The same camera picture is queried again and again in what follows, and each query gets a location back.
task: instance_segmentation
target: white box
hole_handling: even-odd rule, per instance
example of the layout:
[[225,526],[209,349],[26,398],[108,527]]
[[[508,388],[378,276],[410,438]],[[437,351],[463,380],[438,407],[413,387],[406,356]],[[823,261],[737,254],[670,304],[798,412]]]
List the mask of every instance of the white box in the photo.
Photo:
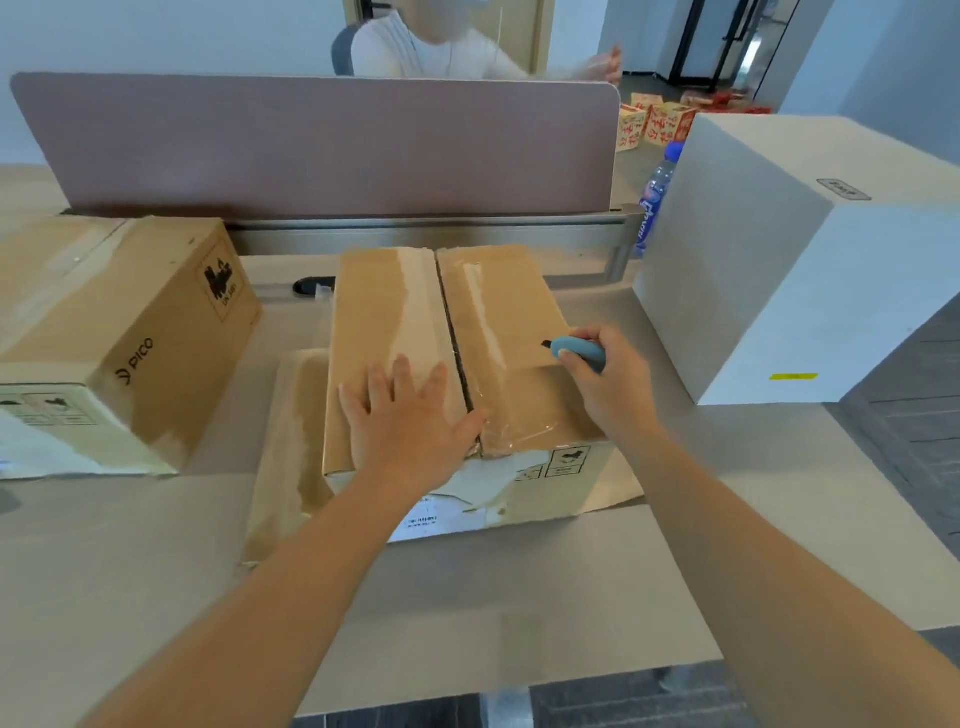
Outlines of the white box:
[[960,290],[960,169],[840,117],[701,114],[634,290],[696,402],[838,401]]

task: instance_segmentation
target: yellow sticker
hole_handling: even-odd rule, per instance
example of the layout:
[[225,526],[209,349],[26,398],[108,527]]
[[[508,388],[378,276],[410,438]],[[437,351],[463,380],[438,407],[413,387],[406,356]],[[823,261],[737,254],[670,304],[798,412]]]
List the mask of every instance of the yellow sticker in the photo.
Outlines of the yellow sticker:
[[816,379],[819,375],[770,375],[770,381],[785,381],[787,379]]

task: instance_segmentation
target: beige desk surface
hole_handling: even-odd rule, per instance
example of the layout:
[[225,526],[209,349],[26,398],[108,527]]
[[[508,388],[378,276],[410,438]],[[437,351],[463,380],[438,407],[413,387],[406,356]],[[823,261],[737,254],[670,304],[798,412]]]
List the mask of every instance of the beige desk surface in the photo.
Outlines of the beige desk surface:
[[[584,264],[541,261],[546,274]],[[4,725],[73,722],[242,578],[277,357],[328,337],[328,306],[286,291],[337,258],[244,263],[268,314],[189,474],[0,488]],[[626,284],[557,297],[571,324],[627,332],[671,431],[765,518],[915,629],[960,623],[960,564],[823,407],[695,407]],[[388,547],[300,711],[719,656],[649,508],[632,506]]]

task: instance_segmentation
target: white sweater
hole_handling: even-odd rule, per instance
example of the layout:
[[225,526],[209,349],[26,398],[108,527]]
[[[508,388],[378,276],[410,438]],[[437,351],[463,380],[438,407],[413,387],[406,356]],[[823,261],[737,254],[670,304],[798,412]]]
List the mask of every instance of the white sweater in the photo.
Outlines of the white sweater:
[[[365,23],[353,37],[350,49],[353,74],[381,79],[501,79],[529,78],[500,47],[479,31],[470,30],[461,38],[431,45],[407,28],[400,13]],[[603,67],[591,73],[591,66],[574,72],[550,73],[551,79],[603,80]]]

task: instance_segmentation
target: blue box cutter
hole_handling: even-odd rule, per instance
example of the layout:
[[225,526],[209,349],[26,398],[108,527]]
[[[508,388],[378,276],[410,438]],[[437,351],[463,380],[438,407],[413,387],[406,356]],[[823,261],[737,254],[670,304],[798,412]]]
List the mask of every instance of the blue box cutter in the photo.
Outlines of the blue box cutter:
[[558,359],[560,358],[560,352],[564,349],[577,354],[597,374],[603,372],[604,367],[607,366],[607,352],[593,341],[578,339],[576,336],[561,336],[553,341],[548,339],[541,345],[549,349]]

